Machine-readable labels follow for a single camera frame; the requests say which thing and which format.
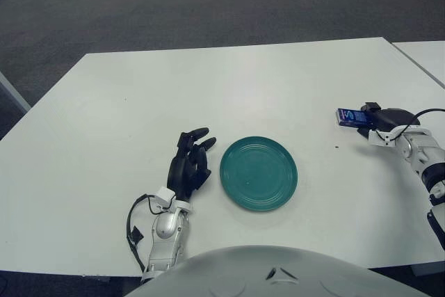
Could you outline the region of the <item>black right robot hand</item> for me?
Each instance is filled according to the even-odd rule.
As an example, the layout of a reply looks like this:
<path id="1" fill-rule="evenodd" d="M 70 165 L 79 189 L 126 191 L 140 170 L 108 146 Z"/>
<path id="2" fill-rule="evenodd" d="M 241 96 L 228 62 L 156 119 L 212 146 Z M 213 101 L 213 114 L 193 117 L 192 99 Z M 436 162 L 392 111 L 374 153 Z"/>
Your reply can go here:
<path id="1" fill-rule="evenodd" d="M 365 137 L 369 137 L 369 130 L 390 132 L 397 126 L 420 125 L 418 119 L 412 120 L 414 114 L 404 109 L 381 109 L 377 102 L 366 102 L 360 109 L 371 121 L 371 125 L 360 127 L 357 132 Z"/>

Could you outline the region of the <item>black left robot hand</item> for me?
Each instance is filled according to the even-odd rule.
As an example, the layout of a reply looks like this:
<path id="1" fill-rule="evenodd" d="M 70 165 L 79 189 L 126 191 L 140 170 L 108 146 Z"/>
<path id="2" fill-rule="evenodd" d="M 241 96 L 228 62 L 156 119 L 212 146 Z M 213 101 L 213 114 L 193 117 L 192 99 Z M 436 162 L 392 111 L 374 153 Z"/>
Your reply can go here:
<path id="1" fill-rule="evenodd" d="M 211 175 L 207 151 L 216 143 L 216 137 L 197 143 L 208 133 L 209 128 L 203 127 L 180 134 L 177 153 L 170 163 L 167 180 L 167 188 L 175 193 L 179 201 L 190 202 L 193 192 Z"/>

